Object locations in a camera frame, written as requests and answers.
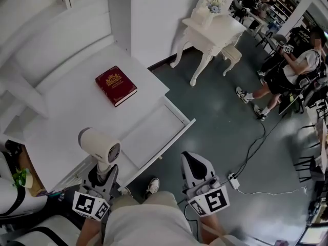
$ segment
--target black shorts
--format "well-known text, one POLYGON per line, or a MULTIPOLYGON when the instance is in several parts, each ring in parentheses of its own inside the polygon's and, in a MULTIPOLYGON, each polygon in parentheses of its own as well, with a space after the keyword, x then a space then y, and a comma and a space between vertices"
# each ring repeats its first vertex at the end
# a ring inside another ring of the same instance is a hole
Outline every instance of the black shorts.
POLYGON ((274 95, 283 94, 296 89, 295 85, 290 83, 285 76, 283 69, 277 70, 274 68, 270 70, 265 76, 265 82, 268 83, 268 87, 274 95))

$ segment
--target gold emblem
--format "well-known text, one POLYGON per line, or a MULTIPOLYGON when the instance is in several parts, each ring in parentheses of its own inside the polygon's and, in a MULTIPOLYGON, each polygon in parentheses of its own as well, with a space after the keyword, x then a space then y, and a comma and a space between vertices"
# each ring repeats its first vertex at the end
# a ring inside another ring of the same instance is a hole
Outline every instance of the gold emblem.
POLYGON ((108 87, 110 87, 111 85, 119 82, 122 79, 122 77, 120 75, 114 74, 114 75, 110 75, 107 79, 106 79, 106 84, 108 87))

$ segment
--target book cover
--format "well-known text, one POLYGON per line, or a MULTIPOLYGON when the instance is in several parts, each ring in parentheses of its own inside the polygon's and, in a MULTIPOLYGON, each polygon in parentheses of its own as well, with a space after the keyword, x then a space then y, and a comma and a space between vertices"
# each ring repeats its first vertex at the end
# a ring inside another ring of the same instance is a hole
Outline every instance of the book cover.
POLYGON ((98 76, 96 83, 115 107, 137 92, 137 87, 118 66, 98 76))

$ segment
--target white sock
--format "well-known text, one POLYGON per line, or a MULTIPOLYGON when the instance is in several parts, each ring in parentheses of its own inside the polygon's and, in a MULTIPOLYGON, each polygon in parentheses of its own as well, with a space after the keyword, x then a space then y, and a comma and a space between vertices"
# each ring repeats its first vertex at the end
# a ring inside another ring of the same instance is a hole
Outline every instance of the white sock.
POLYGON ((270 109, 268 109, 268 107, 265 107, 265 108, 262 110, 262 114, 263 114, 263 115, 267 115, 269 112, 270 112, 270 109))
POLYGON ((245 98, 246 98, 247 100, 253 100, 253 99, 254 99, 254 97, 253 97, 253 93, 247 93, 246 96, 245 96, 245 98))

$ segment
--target power strip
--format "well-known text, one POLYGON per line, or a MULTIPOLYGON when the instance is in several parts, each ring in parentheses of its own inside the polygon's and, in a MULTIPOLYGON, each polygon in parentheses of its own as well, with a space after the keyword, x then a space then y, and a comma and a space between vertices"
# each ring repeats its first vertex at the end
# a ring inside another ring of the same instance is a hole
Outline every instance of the power strip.
POLYGON ((237 189, 239 188, 240 184, 239 184, 239 181, 237 180, 237 178, 235 177, 235 174, 234 174, 234 173, 230 173, 230 174, 228 175, 228 180, 229 180, 231 186, 232 186, 235 190, 237 190, 237 189))

